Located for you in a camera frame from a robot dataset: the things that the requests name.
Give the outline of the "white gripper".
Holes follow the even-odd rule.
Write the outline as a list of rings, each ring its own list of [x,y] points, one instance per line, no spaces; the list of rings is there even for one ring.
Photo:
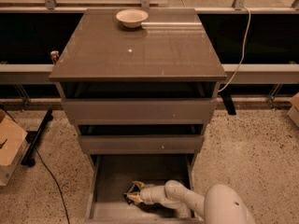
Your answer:
[[[141,203],[142,200],[144,204],[154,204],[152,198],[153,188],[153,185],[146,186],[144,182],[133,181],[131,187],[132,193],[127,193],[127,195],[129,199],[132,201],[131,203]]]

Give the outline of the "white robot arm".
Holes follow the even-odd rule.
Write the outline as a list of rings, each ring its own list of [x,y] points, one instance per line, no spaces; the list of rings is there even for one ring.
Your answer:
[[[168,180],[164,185],[133,181],[123,196],[128,203],[158,203],[177,210],[187,206],[206,224],[256,224],[237,192],[223,184],[212,186],[202,195],[187,189],[176,180]]]

